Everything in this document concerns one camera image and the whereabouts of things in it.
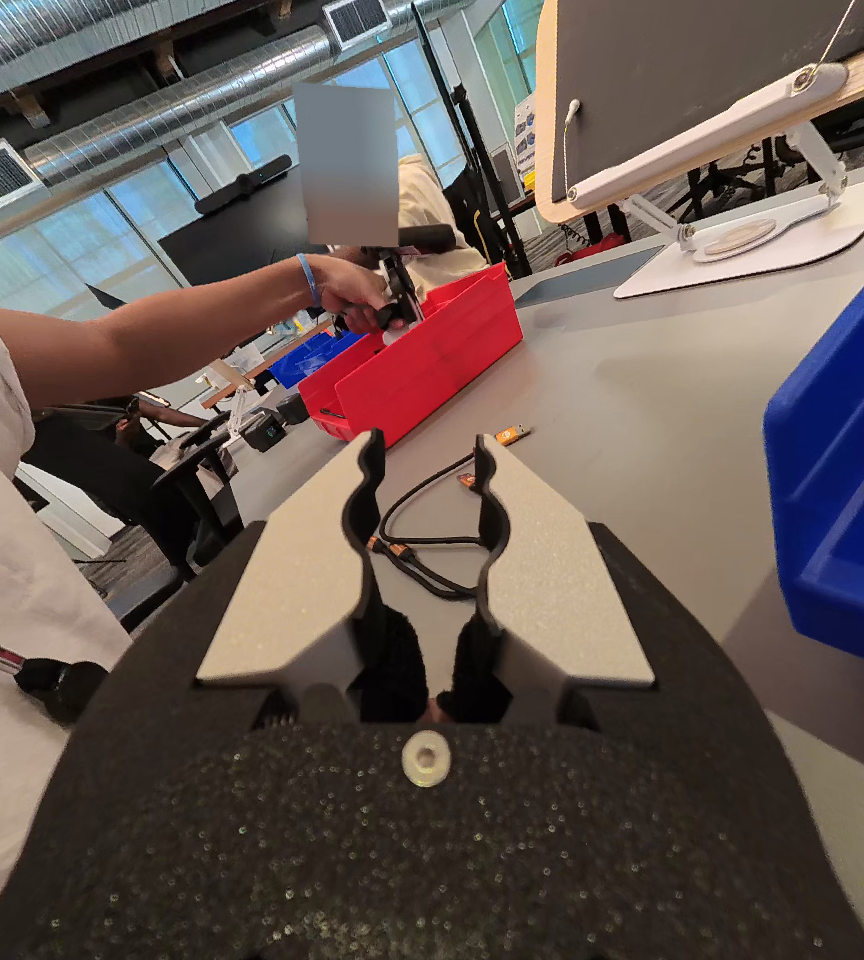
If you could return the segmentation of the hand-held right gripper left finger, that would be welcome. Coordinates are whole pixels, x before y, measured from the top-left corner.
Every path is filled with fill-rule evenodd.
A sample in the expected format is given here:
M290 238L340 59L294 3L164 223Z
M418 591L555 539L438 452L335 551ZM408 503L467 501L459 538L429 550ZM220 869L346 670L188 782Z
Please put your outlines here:
M360 434L268 517L198 666L206 688L352 690L387 645L368 549L386 442Z

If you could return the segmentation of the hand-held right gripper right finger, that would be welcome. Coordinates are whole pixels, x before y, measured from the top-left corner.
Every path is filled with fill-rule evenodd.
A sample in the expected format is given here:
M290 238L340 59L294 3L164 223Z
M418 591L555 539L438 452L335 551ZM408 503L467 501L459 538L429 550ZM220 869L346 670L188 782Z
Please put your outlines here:
M474 651L507 690L646 690L652 666L581 512L492 435L474 451Z

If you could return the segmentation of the red storage bin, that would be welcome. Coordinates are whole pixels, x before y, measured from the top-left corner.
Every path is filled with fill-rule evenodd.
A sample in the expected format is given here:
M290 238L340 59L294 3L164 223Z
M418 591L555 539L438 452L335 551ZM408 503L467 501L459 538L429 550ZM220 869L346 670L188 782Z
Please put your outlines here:
M379 429L389 449L523 339L503 265L431 291L422 312L392 344L368 334L298 384L322 432L350 442Z

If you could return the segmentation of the blue storage bin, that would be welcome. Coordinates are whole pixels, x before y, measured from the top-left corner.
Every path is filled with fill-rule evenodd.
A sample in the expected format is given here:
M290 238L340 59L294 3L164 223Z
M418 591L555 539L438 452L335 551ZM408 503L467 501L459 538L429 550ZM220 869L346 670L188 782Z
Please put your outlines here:
M864 287L769 401L763 441L791 622L864 659Z

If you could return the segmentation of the person's left forearm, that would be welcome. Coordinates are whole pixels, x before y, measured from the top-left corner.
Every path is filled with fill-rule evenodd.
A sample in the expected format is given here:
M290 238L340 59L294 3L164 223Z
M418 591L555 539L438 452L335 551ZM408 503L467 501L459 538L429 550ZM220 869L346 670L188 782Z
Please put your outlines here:
M0 339L30 407L88 402L189 377L311 306L313 292L291 258L88 321L0 308Z

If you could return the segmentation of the dark grey desk hatch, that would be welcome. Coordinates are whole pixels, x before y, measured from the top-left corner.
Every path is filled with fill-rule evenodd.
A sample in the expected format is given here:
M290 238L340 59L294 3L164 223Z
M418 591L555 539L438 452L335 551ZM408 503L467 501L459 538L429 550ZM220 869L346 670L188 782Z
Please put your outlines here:
M664 251L650 247L626 256L548 278L514 299L516 309L541 306L561 299L614 289Z

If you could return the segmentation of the person's left hand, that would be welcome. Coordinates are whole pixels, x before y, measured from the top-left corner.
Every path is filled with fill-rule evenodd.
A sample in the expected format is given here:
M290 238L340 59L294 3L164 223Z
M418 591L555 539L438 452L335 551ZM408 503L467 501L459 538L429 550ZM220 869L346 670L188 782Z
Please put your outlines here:
M316 254L307 261L315 284L315 306L342 317L354 333L380 330L378 314L390 304L388 282L342 258Z

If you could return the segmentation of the blue background bins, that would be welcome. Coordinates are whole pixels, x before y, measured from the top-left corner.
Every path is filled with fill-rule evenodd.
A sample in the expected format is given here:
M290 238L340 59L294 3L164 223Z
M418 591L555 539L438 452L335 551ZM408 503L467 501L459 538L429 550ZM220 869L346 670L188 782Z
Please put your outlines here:
M363 337L362 334L347 331L335 336L327 332L320 333L272 363L269 373L279 385L292 389L353 347Z

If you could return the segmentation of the blue wristband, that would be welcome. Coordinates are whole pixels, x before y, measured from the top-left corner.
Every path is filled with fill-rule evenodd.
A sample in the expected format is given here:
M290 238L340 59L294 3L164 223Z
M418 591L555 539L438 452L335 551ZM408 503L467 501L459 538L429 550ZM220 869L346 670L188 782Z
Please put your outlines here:
M318 254L309 255L305 252L299 252L295 255L295 259L303 272L308 286L309 296L311 297L311 307L309 309L317 310L319 313L323 312L324 286L322 285L322 276L318 269Z

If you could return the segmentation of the large black screen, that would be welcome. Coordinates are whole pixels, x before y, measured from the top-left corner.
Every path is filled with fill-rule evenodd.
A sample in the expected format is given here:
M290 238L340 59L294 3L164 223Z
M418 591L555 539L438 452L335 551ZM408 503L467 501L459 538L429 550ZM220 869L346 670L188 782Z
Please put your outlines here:
M250 198L211 216L198 215L158 243L193 286L224 282L298 253L326 251L309 240L296 165Z

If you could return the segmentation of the black video bar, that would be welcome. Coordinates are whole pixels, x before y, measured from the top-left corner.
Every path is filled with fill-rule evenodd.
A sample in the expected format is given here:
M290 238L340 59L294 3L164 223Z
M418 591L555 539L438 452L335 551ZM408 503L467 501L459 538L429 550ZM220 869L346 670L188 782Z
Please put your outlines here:
M233 183L197 200L195 210L201 217L214 215L281 180L293 166L292 159L283 154L250 173L238 175Z

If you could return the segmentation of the red bag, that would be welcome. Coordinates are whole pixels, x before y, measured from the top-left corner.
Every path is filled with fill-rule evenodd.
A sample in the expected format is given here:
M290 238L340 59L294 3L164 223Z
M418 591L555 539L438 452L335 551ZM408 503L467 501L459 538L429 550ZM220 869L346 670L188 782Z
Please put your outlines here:
M556 268L580 261L585 258L593 258L594 256L612 251L618 247L625 246L627 243L627 238L616 232L607 234L599 242L591 244L590 246L584 246L580 249L568 249L565 253L562 253L555 260L554 266Z

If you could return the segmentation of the large silver ceiling duct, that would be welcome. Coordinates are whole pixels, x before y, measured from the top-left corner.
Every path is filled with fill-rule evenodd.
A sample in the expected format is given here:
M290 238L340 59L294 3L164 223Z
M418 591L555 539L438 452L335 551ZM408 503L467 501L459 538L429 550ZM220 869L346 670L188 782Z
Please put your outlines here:
M0 1L0 95L145 42L258 14L289 23L298 2Z
M25 161L48 187L135 160L257 105L335 60L329 33L308 27L30 146Z

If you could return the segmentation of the black board wooden frame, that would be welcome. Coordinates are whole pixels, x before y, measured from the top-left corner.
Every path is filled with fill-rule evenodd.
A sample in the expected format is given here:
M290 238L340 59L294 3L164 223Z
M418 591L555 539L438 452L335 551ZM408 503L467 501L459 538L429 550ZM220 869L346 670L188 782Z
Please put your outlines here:
M864 99L864 2L545 2L539 21L551 223Z

